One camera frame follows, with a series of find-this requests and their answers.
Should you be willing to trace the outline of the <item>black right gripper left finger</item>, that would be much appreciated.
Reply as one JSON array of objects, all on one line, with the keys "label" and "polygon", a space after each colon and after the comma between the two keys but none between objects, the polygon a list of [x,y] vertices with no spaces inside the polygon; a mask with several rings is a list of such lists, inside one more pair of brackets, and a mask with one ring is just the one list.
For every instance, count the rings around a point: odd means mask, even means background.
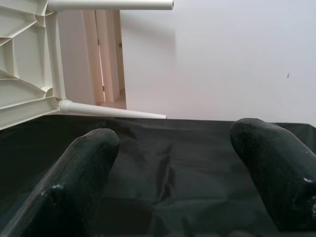
[{"label": "black right gripper left finger", "polygon": [[0,232],[0,237],[88,237],[119,151],[99,128],[76,138]]}]

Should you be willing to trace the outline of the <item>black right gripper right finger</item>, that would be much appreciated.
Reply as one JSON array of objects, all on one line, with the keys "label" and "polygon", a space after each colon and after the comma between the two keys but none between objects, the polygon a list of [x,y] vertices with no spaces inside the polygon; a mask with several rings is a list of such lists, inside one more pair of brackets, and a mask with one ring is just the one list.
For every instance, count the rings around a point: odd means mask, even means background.
[{"label": "black right gripper right finger", "polygon": [[277,229],[316,231],[316,154],[289,130],[257,118],[233,122],[230,140]]}]

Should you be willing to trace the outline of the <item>white plastic table leg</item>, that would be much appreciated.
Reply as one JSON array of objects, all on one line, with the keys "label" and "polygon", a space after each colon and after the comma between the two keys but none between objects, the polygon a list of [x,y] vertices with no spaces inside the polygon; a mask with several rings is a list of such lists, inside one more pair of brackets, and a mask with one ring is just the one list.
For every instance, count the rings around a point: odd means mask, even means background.
[{"label": "white plastic table leg", "polygon": [[63,10],[172,10],[174,0],[48,0],[49,8]]},{"label": "white plastic table leg", "polygon": [[63,113],[84,114],[101,117],[140,118],[140,119],[166,119],[166,115],[145,113],[139,111],[123,110],[111,107],[75,103],[70,100],[59,102],[60,111]]}]

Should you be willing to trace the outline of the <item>white plastic table top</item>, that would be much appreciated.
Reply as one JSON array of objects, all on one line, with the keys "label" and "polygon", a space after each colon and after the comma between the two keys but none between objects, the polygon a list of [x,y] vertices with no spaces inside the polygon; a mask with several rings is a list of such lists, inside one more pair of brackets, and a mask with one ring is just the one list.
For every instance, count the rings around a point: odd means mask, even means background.
[{"label": "white plastic table top", "polygon": [[66,99],[57,14],[48,0],[0,0],[0,130]]}]

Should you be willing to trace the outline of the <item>white door frame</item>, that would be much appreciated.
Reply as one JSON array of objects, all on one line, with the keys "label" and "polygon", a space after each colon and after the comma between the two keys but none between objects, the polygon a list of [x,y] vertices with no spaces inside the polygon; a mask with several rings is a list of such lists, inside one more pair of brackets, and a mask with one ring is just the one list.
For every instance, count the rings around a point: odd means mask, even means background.
[{"label": "white door frame", "polygon": [[95,104],[126,109],[120,11],[82,11]]}]

